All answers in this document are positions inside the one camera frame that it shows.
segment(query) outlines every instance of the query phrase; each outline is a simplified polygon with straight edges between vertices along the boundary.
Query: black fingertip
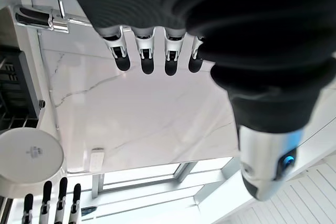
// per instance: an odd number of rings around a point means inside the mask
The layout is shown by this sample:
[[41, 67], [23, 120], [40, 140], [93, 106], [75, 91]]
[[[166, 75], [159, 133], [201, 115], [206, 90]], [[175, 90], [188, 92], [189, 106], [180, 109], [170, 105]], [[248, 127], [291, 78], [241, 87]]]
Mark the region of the black fingertip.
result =
[[42, 202], [46, 203], [48, 201], [50, 201], [50, 195], [51, 195], [51, 188], [52, 188], [52, 183], [51, 181], [47, 181], [44, 183], [43, 186], [43, 199]]
[[121, 71], [127, 71], [130, 69], [131, 67], [131, 62], [130, 62], [130, 58], [128, 57], [128, 55], [126, 55], [125, 58], [123, 57], [119, 57], [117, 59], [115, 59], [117, 67], [121, 70]]
[[59, 183], [59, 193], [58, 193], [59, 199], [62, 199], [66, 195], [67, 187], [68, 187], [68, 179], [67, 177], [63, 177]]
[[168, 76], [173, 76], [174, 74], [176, 74], [177, 61], [173, 61], [173, 60], [167, 61], [166, 60], [166, 63], [164, 65], [164, 71], [166, 72]]
[[29, 212], [33, 208], [34, 197], [32, 194], [27, 194], [24, 202], [24, 211]]
[[202, 66], [203, 60], [202, 59], [193, 59], [193, 57], [190, 56], [190, 60], [189, 60], [189, 71], [191, 73], [197, 73]]
[[76, 184], [73, 189], [73, 203], [75, 204], [77, 200], [80, 200], [81, 187], [80, 184]]
[[151, 74], [154, 71], [154, 60], [141, 59], [141, 68], [145, 74]]

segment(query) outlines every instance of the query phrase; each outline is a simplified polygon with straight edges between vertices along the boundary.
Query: marble vein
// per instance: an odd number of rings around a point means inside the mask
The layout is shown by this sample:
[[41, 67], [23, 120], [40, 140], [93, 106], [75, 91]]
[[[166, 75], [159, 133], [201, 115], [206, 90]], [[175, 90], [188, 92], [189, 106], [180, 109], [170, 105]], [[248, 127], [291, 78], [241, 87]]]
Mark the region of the marble vein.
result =
[[[193, 142], [192, 145], [197, 145], [200, 141], [202, 141], [203, 139], [209, 137], [211, 134], [213, 134], [215, 131], [218, 131], [219, 129], [221, 128], [224, 128], [226, 126], [229, 126], [230, 124], [232, 124], [233, 122], [229, 122], [229, 123], [226, 123], [222, 126], [219, 126], [215, 129], [213, 129], [212, 131], [210, 131], [208, 134], [206, 134], [205, 136], [200, 136], [197, 141]], [[170, 163], [176, 163], [176, 161], [181, 157], [183, 156], [187, 151], [189, 151], [191, 148], [191, 145], [187, 146], [183, 151], [181, 151], [178, 156], [174, 157], [174, 159], [170, 162]]]
[[[132, 71], [132, 70], [135, 69], [136, 67], [137, 67], [137, 66], [133, 66], [133, 67], [131, 67], [127, 72]], [[119, 74], [119, 75], [117, 75], [117, 76], [113, 76], [113, 77], [109, 77], [109, 78], [107, 78], [107, 79], [103, 79], [103, 80], [97, 82], [95, 85], [92, 85], [92, 86], [89, 87], [88, 89], [85, 89], [85, 90], [79, 90], [79, 91], [75, 91], [75, 92], [71, 92], [71, 93], [67, 93], [64, 97], [61, 98], [61, 102], [60, 102], [60, 103], [55, 104], [55, 107], [57, 108], [57, 107], [61, 106], [61, 105], [65, 102], [65, 100], [66, 100], [68, 97], [72, 96], [72, 95], [75, 95], [75, 94], [86, 94], [87, 92], [91, 91], [92, 89], [95, 89], [96, 87], [98, 87], [98, 86], [100, 86], [100, 85], [102, 85], [102, 84], [104, 84], [104, 83], [106, 83], [106, 82], [110, 82], [110, 81], [113, 81], [113, 80], [118, 79], [118, 78], [119, 78], [120, 76], [122, 76], [123, 74], [125, 74], [125, 73], [123, 72], [123, 73], [121, 73], [121, 74]]]
[[56, 68], [55, 68], [55, 71], [54, 71], [54, 73], [52, 73], [52, 75], [50, 76], [50, 79], [52, 79], [52, 78], [55, 76], [55, 74], [57, 74], [57, 72], [58, 72], [58, 68], [59, 68], [59, 66], [61, 65], [61, 62], [62, 62], [63, 57], [64, 57], [65, 54], [60, 53], [59, 55], [60, 55], [60, 57], [59, 57], [58, 61], [56, 62]]

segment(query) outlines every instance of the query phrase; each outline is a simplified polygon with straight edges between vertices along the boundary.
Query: small white object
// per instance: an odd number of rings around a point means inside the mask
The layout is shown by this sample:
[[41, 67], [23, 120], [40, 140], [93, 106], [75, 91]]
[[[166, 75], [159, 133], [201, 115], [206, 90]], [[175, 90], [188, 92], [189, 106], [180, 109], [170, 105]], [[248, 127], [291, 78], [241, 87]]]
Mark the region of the small white object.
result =
[[105, 151], [103, 148], [96, 148], [91, 151], [90, 172], [100, 172], [103, 167]]
[[64, 153], [50, 134], [34, 128], [17, 128], [0, 135], [0, 195], [24, 198], [42, 194], [50, 180], [65, 176]]

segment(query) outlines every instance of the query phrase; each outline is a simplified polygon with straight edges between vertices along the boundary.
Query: blue light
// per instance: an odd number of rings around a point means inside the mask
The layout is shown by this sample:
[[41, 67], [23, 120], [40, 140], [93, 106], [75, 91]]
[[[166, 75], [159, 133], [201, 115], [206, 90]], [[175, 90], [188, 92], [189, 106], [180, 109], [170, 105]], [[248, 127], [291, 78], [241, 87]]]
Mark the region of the blue light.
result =
[[287, 156], [284, 160], [283, 160], [283, 165], [285, 168], [287, 168], [290, 164], [292, 164], [294, 162], [294, 158], [292, 156]]

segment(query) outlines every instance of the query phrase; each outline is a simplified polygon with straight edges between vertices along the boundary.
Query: white panel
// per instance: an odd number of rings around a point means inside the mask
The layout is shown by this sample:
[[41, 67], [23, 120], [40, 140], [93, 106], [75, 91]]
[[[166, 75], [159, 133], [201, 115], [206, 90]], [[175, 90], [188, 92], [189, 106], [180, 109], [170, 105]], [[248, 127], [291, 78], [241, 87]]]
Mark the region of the white panel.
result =
[[240, 217], [238, 215], [235, 216], [235, 224], [243, 224]]
[[285, 188], [285, 192], [290, 200], [293, 202], [293, 204], [296, 206], [296, 208], [300, 211], [308, 224], [318, 224], [318, 221], [316, 220], [314, 215], [311, 213], [306, 204], [301, 200], [301, 198], [291, 186], [287, 186]]
[[248, 224], [248, 222], [247, 222], [247, 220], [246, 220], [246, 218], [243, 214], [240, 214], [239, 217], [240, 217], [240, 220], [243, 224]]
[[325, 178], [319, 173], [319, 171], [312, 169], [309, 170], [308, 177], [318, 186], [323, 194], [330, 200], [330, 202], [336, 207], [336, 190], [329, 184]]
[[259, 206], [260, 206], [262, 212], [264, 213], [264, 216], [267, 219], [268, 223], [270, 223], [270, 224], [277, 224], [276, 221], [275, 221], [275, 219], [273, 218], [271, 212], [266, 207], [266, 205], [264, 203], [260, 203]]
[[316, 203], [320, 206], [322, 211], [329, 217], [332, 222], [336, 222], [336, 209], [330, 203], [330, 201], [326, 198], [325, 195], [320, 191], [320, 189], [313, 183], [313, 181], [304, 177], [299, 179], [305, 189], [309, 192], [309, 194], [314, 198]]
[[323, 212], [323, 210], [319, 207], [319, 205], [315, 202], [315, 200], [311, 197], [311, 195], [307, 192], [307, 190], [299, 183], [299, 181], [294, 181], [292, 183], [293, 189], [298, 193], [300, 198], [304, 201], [313, 215], [317, 218], [320, 223], [328, 224], [332, 223], [328, 216]]
[[281, 214], [281, 216], [283, 217], [283, 219], [287, 224], [296, 224], [292, 216], [289, 214], [289, 212], [282, 204], [277, 195], [274, 195], [271, 200], [273, 201], [275, 207], [278, 209], [279, 213]]
[[307, 223], [283, 190], [278, 191], [277, 195], [296, 223]]
[[319, 167], [319, 172], [330, 183], [330, 185], [336, 188], [336, 173], [330, 168], [330, 166], [325, 165]]
[[277, 224], [286, 224], [285, 220], [277, 210], [277, 208], [274, 206], [274, 203], [271, 200], [268, 200], [264, 204], [269, 211], [271, 212], [272, 216], [275, 218]]
[[336, 172], [336, 155], [325, 157], [324, 160]]
[[245, 217], [245, 220], [246, 220], [246, 223], [247, 223], [247, 224], [253, 224], [252, 221], [251, 221], [251, 219], [250, 219], [250, 217], [249, 217], [249, 214], [248, 214], [247, 211], [245, 211], [245, 212], [243, 213], [243, 215], [244, 215], [244, 217]]
[[260, 220], [258, 219], [258, 216], [256, 215], [256, 213], [254, 212], [254, 210], [252, 208], [250, 208], [250, 210], [248, 210], [247, 213], [249, 214], [249, 218], [251, 220], [251, 223], [261, 224]]
[[268, 221], [267, 221], [263, 211], [261, 210], [261, 207], [259, 206], [259, 204], [254, 204], [253, 209], [254, 209], [256, 215], [259, 217], [259, 220], [260, 220], [261, 224], [268, 224]]

